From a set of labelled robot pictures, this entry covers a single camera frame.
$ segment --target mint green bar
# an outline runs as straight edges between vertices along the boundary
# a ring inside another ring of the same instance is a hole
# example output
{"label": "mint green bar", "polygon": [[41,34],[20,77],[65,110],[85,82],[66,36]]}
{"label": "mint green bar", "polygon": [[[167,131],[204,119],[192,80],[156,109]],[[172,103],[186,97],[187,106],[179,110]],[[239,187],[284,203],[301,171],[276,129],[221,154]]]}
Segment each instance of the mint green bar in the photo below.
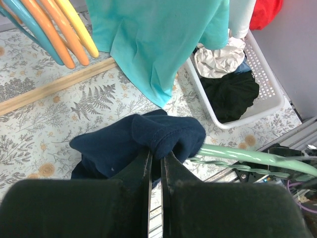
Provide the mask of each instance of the mint green bar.
{"label": "mint green bar", "polygon": [[299,171],[317,177],[317,169],[311,165],[297,160],[283,160],[283,156],[258,151],[246,151],[236,148],[204,144],[201,150],[198,152],[198,155],[215,156],[223,159],[277,166],[280,168]]}

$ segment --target navy blue cloth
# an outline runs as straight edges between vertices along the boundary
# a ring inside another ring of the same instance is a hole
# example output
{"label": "navy blue cloth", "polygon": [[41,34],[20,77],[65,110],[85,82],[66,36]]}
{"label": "navy blue cloth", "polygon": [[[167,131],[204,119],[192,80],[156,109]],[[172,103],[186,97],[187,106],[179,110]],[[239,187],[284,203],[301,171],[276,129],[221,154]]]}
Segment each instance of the navy blue cloth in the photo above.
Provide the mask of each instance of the navy blue cloth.
{"label": "navy blue cloth", "polygon": [[171,117],[164,110],[130,115],[98,131],[76,136],[70,147],[82,154],[72,179],[107,179],[130,164],[144,148],[153,153],[152,178],[160,178],[160,162],[169,152],[184,162],[201,148],[206,132],[190,117]]}
{"label": "navy blue cloth", "polygon": [[244,58],[242,64],[240,64],[234,73],[245,73],[251,71],[250,66],[247,64],[247,57]]}

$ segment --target blue hanger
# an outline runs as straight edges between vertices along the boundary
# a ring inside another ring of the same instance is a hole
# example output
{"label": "blue hanger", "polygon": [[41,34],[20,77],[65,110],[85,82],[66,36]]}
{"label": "blue hanger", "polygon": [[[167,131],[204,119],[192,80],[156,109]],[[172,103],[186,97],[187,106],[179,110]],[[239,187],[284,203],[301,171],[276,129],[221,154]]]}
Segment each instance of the blue hanger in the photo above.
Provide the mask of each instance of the blue hanger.
{"label": "blue hanger", "polygon": [[22,2],[20,0],[3,0],[3,1],[23,21],[23,23],[30,29],[30,31],[33,33],[35,38],[38,39],[38,41],[35,41],[35,42],[39,46],[41,46],[44,50],[46,50],[51,55],[51,57],[56,61],[56,63],[58,63],[59,65],[64,65],[64,63],[62,62],[62,60],[58,56],[56,50],[52,46],[51,42],[47,38],[46,34],[41,29],[41,27],[38,25],[38,23],[36,22],[34,17],[30,14],[30,12],[25,8],[25,6],[22,4]]}
{"label": "blue hanger", "polygon": [[29,32],[27,32],[15,19],[14,17],[5,10],[2,6],[0,6],[0,14],[4,17],[7,17],[17,28],[20,29],[22,33],[24,33],[27,37],[29,37],[32,41],[34,41],[36,44],[38,44],[40,47],[43,47],[41,43],[35,39]]}

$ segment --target gray wall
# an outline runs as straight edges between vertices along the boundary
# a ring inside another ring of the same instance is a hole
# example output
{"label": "gray wall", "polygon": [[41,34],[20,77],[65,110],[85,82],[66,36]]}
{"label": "gray wall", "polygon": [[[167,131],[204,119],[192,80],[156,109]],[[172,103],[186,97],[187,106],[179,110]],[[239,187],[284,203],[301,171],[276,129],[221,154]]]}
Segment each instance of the gray wall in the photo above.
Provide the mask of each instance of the gray wall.
{"label": "gray wall", "polygon": [[252,33],[299,114],[317,116],[317,0],[284,0],[275,20]]}

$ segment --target turquoise t-shirt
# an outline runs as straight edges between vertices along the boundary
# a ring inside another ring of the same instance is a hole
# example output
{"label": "turquoise t-shirt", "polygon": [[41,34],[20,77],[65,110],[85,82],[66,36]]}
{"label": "turquoise t-shirt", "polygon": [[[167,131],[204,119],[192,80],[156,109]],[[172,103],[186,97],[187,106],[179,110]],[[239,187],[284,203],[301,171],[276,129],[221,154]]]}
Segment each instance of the turquoise t-shirt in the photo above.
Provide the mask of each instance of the turquoise t-shirt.
{"label": "turquoise t-shirt", "polygon": [[86,0],[99,51],[109,52],[131,82],[163,107],[176,72],[198,42],[227,44],[229,0]]}

